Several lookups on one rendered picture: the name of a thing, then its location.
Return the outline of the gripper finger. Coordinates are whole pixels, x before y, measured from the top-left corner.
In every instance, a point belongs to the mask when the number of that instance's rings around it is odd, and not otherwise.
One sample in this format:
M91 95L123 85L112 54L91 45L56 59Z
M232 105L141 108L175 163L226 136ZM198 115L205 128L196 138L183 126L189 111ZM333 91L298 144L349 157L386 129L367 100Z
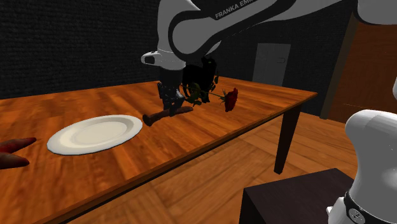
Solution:
M185 96L180 93L178 89L176 89L175 96L171 98L170 105L170 116L174 116L176 114L177 109L179 109L185 101Z
M158 82L157 83L158 87L158 93L159 93L159 98L161 98L163 107L164 109L169 109L170 108L170 97L169 97L169 91L163 83Z

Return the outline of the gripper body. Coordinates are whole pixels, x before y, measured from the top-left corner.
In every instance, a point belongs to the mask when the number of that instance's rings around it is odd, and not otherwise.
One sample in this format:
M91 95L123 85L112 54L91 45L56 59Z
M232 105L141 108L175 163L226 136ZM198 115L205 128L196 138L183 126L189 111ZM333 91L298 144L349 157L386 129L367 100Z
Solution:
M164 92L168 89L179 90L179 86L183 79L183 70L168 70L162 67L159 68L159 92Z

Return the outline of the brown wooden stick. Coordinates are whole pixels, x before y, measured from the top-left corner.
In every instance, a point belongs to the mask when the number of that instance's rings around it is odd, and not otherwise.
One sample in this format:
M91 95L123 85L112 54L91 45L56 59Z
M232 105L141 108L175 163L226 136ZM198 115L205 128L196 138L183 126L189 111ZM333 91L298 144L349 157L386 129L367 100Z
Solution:
M169 109L166 109L151 115L143 115L143 122L150 127L158 120L161 120L162 118L165 118L167 116L174 116L182 113L188 113L191 111L193 111L193 107L191 106L183 106L181 108L178 108L173 114L171 114L171 111Z

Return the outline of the black cat figure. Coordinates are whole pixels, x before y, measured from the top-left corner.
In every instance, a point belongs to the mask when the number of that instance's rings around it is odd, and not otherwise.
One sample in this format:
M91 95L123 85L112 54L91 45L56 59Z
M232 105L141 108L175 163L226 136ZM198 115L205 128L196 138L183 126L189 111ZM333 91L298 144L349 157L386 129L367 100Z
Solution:
M200 89L208 92L212 82L214 80L214 75L216 74L217 63L212 58L201 58L202 67L195 65L186 65L183 69L183 91L186 97L189 97L186 86L190 83L196 83L199 85Z

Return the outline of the red rose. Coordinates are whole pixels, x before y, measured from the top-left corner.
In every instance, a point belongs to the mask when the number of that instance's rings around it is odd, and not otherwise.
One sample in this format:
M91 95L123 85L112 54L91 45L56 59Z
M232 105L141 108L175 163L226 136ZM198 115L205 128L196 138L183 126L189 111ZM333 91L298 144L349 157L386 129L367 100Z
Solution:
M202 90L197 83L189 83L182 85L183 89L186 90L185 100L191 103L193 106L207 103L205 99L208 95L215 95L221 100L220 104L224 104L225 111L232 111L235 107L238 98L238 90L234 88L231 92L226 93L223 90L223 95L214 94L212 92Z

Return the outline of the white plate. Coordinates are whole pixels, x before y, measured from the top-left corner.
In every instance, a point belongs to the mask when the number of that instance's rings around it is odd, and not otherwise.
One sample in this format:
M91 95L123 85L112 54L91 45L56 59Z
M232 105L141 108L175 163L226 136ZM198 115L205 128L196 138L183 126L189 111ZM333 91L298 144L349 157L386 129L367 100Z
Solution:
M65 156L97 153L132 139L142 127L142 121L134 116L98 116L64 127L49 138L46 147Z

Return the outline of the grey door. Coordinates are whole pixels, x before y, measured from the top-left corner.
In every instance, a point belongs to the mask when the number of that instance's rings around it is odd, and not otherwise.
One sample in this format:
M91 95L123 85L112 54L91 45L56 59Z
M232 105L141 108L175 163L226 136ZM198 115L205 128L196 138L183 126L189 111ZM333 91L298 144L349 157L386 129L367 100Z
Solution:
M253 82L282 86L291 45L258 43Z

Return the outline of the wooden table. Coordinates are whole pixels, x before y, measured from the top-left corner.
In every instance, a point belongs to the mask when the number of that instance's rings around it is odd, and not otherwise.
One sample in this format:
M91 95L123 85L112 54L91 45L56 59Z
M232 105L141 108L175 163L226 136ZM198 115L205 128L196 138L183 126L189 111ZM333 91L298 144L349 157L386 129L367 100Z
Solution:
M0 99L0 142L35 137L19 151L26 167L0 170L0 224L60 223L161 172L293 111L314 92L221 77L214 94L238 90L232 111L219 97L144 126L131 140L82 156L48 151L60 129L95 116L141 118L162 110L154 81Z

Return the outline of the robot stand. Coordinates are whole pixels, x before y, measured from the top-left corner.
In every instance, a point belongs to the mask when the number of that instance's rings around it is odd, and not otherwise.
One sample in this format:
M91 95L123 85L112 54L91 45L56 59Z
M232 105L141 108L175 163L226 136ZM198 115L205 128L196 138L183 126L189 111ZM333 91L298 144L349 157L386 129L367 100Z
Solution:
M326 208L353 179L333 168L247 187L239 224L328 224Z

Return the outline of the dark red pointed object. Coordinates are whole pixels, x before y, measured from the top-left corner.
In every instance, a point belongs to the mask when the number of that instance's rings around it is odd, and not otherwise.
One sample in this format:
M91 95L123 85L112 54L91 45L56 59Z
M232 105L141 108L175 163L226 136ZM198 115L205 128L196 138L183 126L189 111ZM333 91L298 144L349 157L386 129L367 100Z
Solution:
M36 142L35 137L23 139L11 139L0 143L0 169L12 169L25 167L30 162L21 156L15 155L15 152Z

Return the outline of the brown wooden door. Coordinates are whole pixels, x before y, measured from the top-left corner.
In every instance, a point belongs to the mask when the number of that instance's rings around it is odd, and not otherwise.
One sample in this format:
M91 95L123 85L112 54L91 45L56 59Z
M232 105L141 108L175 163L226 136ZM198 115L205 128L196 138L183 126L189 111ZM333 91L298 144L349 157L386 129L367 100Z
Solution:
M345 123L362 110L397 113L397 25L366 25L351 15L321 114Z

